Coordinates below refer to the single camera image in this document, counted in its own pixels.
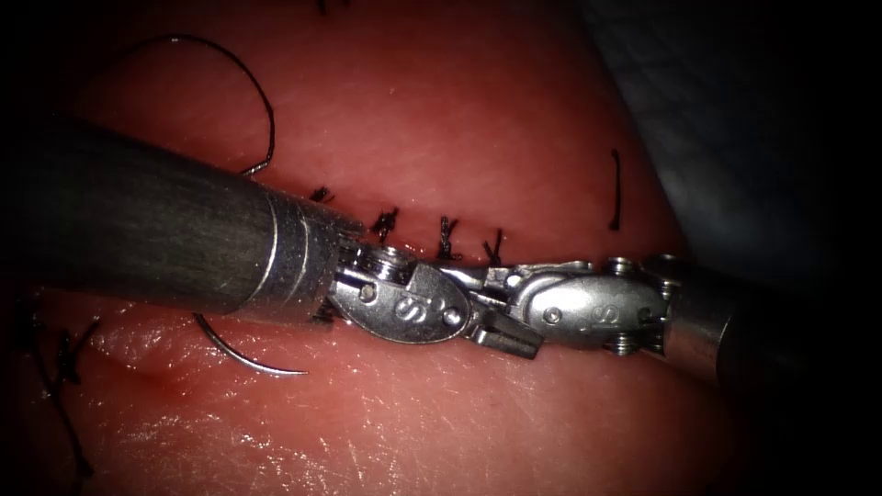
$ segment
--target black suture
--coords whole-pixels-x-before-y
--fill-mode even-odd
[[[380,212],[377,221],[370,226],[370,231],[379,234],[379,242],[386,242],[386,237],[395,229],[395,219],[398,217],[398,207],[393,207],[391,212]]]
[[[322,186],[312,192],[312,194],[310,195],[310,200],[317,203],[331,203],[331,200],[334,199],[334,195],[325,198],[328,196],[329,193],[331,193],[331,190],[325,186]]]
[[[438,243],[438,254],[435,255],[435,258],[439,260],[462,260],[461,254],[451,253],[453,243],[450,242],[450,234],[457,227],[458,223],[459,220],[457,219],[448,220],[447,216],[441,217],[441,241]]]
[[[46,363],[43,361],[43,356],[40,352],[38,333],[46,330],[46,324],[37,319],[36,312],[37,303],[28,301],[28,299],[22,296],[19,292],[19,296],[16,299],[14,317],[16,334],[17,336],[20,336],[19,339],[21,341],[19,344],[23,345],[22,349],[33,357],[34,364],[37,367],[37,373],[40,375],[40,381],[42,381],[43,387],[46,389],[48,398],[52,403],[52,407],[61,419],[64,431],[67,433],[76,465],[76,474],[72,485],[72,494],[76,495],[79,494],[83,488],[83,479],[92,477],[95,474],[95,470],[85,458],[83,445],[80,443],[80,438],[76,433],[76,429],[74,429],[74,423],[71,422],[67,410],[64,409],[60,395],[60,383],[59,385],[55,384],[49,374]],[[88,335],[84,335],[83,338],[81,338],[81,341],[88,338]],[[76,346],[72,355],[76,353],[77,348],[82,349],[81,347]]]
[[[82,384],[79,374],[76,373],[76,363],[79,360],[83,349],[88,344],[89,340],[92,339],[92,334],[98,329],[99,323],[100,320],[98,319],[92,321],[92,323],[89,324],[89,327],[85,329],[80,340],[73,346],[73,349],[70,348],[70,333],[66,329],[62,330],[62,338],[59,342],[58,353],[55,355],[55,363],[58,370],[55,373],[55,381],[53,384],[56,390],[61,389],[62,383],[65,380],[73,384]]]
[[[269,143],[266,147],[266,156],[264,157],[264,159],[248,167],[247,169],[242,170],[242,174],[252,175],[255,172],[265,168],[267,165],[269,165],[269,161],[273,159],[273,153],[276,152],[276,115],[273,112],[273,106],[270,105],[269,98],[266,97],[263,86],[261,86],[260,83],[257,81],[257,78],[254,77],[254,73],[251,72],[251,69],[249,69],[248,66],[245,65],[245,63],[242,62],[239,57],[237,57],[234,53],[227,50],[220,44],[211,41],[210,39],[205,39],[186,33],[166,33],[159,36],[154,36],[152,38],[142,39],[141,41],[137,41],[131,44],[128,48],[117,53],[114,57],[111,57],[103,65],[96,68],[90,77],[95,77],[99,73],[104,72],[109,67],[119,63],[121,60],[132,55],[132,53],[139,51],[147,46],[153,45],[154,43],[177,43],[178,41],[189,41],[191,43],[197,43],[199,45],[215,50],[228,58],[231,62],[236,64],[236,66],[239,67],[239,69],[241,69],[246,76],[248,76],[248,79],[251,81],[254,89],[257,90],[257,94],[260,95],[260,99],[264,104],[264,109],[266,110],[266,116],[269,119]]]
[[[622,216],[622,163],[618,159],[618,150],[613,149],[613,160],[616,161],[616,205],[613,219],[609,221],[609,230],[618,231]]]
[[[487,258],[490,259],[491,267],[498,267],[503,264],[503,259],[499,257],[499,247],[503,244],[503,230],[496,230],[496,244],[493,247],[490,247],[488,242],[484,242],[484,252],[487,254]]]

